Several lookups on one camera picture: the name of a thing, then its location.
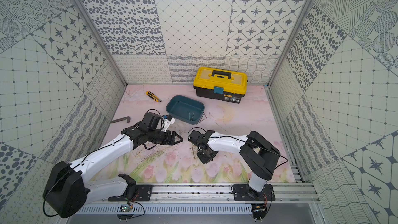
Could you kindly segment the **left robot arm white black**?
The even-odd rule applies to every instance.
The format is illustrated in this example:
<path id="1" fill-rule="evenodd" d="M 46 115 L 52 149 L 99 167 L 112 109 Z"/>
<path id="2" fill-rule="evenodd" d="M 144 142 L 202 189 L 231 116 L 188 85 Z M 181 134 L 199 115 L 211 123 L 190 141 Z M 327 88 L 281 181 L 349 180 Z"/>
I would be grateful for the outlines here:
<path id="1" fill-rule="evenodd" d="M 181 143 L 183 138 L 168 130 L 174 122 L 171 115 L 148 111 L 142 121 L 123 129 L 106 145 L 73 162 L 57 163 L 43 192 L 44 204 L 50 205 L 61 218 L 68 218 L 83 206 L 99 200 L 125 201 L 129 207 L 136 200 L 149 201 L 152 186 L 138 186 L 127 174 L 96 183 L 91 179 L 119 157 L 148 142 L 166 146 Z"/>

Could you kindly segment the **teal plastic storage box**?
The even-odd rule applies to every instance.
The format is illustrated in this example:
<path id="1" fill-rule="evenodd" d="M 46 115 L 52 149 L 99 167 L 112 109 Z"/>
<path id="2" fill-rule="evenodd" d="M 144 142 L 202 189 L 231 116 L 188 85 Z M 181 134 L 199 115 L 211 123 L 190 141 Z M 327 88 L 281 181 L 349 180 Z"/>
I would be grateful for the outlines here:
<path id="1" fill-rule="evenodd" d="M 172 97 L 166 106 L 169 115 L 191 125 L 198 124 L 201 121 L 204 110 L 205 105 L 202 102 L 183 95 Z"/>

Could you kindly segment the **dark metal hex key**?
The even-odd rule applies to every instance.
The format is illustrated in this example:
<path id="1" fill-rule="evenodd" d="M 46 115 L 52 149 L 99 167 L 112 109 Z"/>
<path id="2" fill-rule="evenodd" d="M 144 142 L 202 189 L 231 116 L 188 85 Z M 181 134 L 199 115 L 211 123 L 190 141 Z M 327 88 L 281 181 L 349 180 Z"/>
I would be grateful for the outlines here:
<path id="1" fill-rule="evenodd" d="M 117 123 L 117 122 L 122 122 L 122 121 L 126 121 L 127 123 L 130 123 L 131 117 L 130 116 L 122 117 L 119 119 L 112 120 L 110 123 Z"/>

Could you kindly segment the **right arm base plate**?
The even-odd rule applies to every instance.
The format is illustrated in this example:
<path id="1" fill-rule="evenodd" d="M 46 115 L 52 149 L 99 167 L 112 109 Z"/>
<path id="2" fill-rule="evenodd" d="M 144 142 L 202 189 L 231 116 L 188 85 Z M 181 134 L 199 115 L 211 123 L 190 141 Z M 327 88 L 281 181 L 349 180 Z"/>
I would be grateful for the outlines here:
<path id="1" fill-rule="evenodd" d="M 275 201 L 272 185 L 265 184 L 262 191 L 256 192 L 248 184 L 234 184 L 231 187 L 235 201 Z"/>

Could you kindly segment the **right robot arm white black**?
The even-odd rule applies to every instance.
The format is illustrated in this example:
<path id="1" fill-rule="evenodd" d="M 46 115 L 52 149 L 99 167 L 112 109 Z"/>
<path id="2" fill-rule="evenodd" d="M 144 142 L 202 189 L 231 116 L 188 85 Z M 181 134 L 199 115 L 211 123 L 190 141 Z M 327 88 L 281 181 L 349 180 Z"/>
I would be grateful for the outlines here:
<path id="1" fill-rule="evenodd" d="M 212 161 L 220 151 L 239 154 L 252 171 L 248 187 L 256 193 L 260 193 L 272 179 L 282 157 L 280 151 L 256 131 L 242 136 L 211 130 L 205 133 L 191 131 L 188 141 L 198 148 L 197 156 L 203 164 Z"/>

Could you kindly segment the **aluminium mounting rail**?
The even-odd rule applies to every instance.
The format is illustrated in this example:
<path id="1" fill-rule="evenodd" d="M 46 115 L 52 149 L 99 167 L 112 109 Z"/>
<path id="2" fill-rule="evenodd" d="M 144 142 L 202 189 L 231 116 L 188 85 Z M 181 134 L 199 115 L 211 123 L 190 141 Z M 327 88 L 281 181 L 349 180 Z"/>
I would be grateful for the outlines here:
<path id="1" fill-rule="evenodd" d="M 220 203 L 233 202 L 234 196 L 231 191 L 233 184 L 152 184 L 152 194 L 150 201 L 152 203 Z M 270 184 L 274 189 L 276 203 L 318 203 L 319 197 L 314 186 L 311 183 L 276 183 Z M 128 184 L 120 180 L 106 180 L 88 183 L 88 191 L 84 205 L 95 202 L 109 202 L 109 197 L 121 196 L 127 189 Z M 241 201 L 241 202 L 264 202 L 264 201 Z"/>

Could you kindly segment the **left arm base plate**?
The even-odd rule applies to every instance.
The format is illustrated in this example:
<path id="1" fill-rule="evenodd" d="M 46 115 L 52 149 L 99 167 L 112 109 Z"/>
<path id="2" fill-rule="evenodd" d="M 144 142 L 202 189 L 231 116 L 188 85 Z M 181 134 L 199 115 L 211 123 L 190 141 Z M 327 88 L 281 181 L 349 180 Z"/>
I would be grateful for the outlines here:
<path id="1" fill-rule="evenodd" d="M 150 201 L 153 185 L 128 185 L 125 192 L 118 197 L 109 197 L 109 202 L 117 201 Z"/>

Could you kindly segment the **yellow utility knife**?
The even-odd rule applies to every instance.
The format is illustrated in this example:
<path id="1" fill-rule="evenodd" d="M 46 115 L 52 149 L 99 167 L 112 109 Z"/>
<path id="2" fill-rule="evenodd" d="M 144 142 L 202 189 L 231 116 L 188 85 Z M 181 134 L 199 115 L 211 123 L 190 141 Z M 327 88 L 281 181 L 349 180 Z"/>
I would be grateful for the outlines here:
<path id="1" fill-rule="evenodd" d="M 147 91 L 146 95 L 156 102 L 162 102 L 162 100 L 159 97 L 157 97 L 154 93 L 150 91 Z"/>

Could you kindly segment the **yellow black toolbox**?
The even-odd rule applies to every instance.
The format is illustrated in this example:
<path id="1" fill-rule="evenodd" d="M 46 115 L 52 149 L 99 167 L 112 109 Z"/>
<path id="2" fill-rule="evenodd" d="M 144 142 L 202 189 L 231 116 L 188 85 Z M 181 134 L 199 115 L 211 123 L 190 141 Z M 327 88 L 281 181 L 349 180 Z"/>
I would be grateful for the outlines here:
<path id="1" fill-rule="evenodd" d="M 193 87 L 198 97 L 239 104 L 246 95 L 247 83 L 245 73 L 200 67 Z"/>

